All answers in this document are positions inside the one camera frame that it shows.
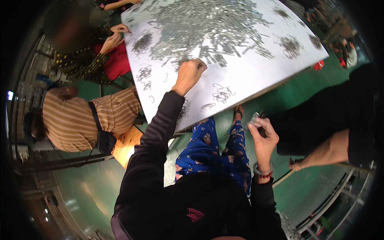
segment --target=hair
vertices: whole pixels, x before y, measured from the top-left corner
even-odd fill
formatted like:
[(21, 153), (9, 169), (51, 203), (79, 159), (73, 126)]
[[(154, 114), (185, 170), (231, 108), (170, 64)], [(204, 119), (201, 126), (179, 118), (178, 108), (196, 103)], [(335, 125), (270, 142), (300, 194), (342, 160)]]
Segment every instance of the hair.
[(35, 141), (40, 141), (46, 138), (47, 132), (42, 110), (31, 111), (24, 116), (24, 135), (26, 138), (34, 135)]
[(84, 21), (83, 24), (89, 24), (87, 8), (81, 7), (75, 1), (57, 2), (48, 10), (44, 17), (44, 35), (47, 39), (47, 42), (59, 52), (74, 52), (80, 48), (81, 45), (84, 45), (88, 38), (89, 31), (84, 30), (77, 36), (74, 36), (74, 40), (68, 42), (66, 46), (60, 46), (57, 44), (57, 35), (63, 29), (68, 20), (74, 15), (80, 16)]
[(54, 4), (44, 17), (45, 37), (54, 38), (76, 7), (77, 4), (72, 1), (59, 1)]

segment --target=red logo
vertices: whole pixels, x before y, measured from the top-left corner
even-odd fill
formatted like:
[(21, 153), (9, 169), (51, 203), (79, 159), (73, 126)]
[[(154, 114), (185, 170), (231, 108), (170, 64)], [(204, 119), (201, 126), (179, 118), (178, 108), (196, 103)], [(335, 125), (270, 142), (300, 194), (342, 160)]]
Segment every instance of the red logo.
[(188, 217), (191, 218), (192, 222), (199, 220), (202, 216), (204, 216), (204, 213), (197, 211), (196, 209), (187, 208), (189, 213), (187, 214)]

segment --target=white shirt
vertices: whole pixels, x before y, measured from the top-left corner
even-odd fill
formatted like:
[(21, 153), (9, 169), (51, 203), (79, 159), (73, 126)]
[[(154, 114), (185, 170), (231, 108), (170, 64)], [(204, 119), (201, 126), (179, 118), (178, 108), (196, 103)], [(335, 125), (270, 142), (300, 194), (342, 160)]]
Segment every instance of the white shirt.
[(356, 53), (356, 49), (352, 48), (348, 52), (347, 68), (351, 68), (355, 66), (357, 62), (358, 62), (358, 54)]

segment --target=cartoon print pants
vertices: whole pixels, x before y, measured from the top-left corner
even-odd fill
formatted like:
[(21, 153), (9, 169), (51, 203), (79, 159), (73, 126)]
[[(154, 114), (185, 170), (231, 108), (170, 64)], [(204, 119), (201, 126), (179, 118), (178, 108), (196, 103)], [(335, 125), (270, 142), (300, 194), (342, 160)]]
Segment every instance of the cartoon print pants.
[(176, 160), (175, 182), (184, 175), (199, 172), (232, 176), (249, 195), (251, 170), (245, 154), (245, 138), (240, 121), (230, 130), (229, 140), (221, 156), (213, 117), (193, 127), (192, 138)]

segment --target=bangle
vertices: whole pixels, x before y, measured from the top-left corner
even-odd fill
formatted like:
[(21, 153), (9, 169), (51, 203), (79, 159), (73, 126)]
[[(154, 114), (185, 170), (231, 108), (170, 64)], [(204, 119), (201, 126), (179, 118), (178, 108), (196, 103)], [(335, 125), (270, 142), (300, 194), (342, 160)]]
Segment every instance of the bangle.
[(269, 178), (272, 176), (272, 174), (273, 174), (273, 172), (270, 172), (268, 175), (258, 175), (258, 176), (259, 176), (259, 178)]
[(255, 174), (259, 175), (260, 177), (262, 177), (262, 176), (265, 176), (265, 177), (267, 177), (267, 176), (269, 176), (269, 177), (272, 176), (273, 167), (274, 167), (272, 161), (269, 161), (269, 167), (270, 167), (270, 170), (269, 170), (268, 172), (262, 172), (262, 171), (260, 171), (257, 167), (258, 167), (258, 166), (257, 166), (257, 162), (256, 162), (256, 163), (254, 164), (254, 166), (253, 166), (253, 171), (254, 171)]

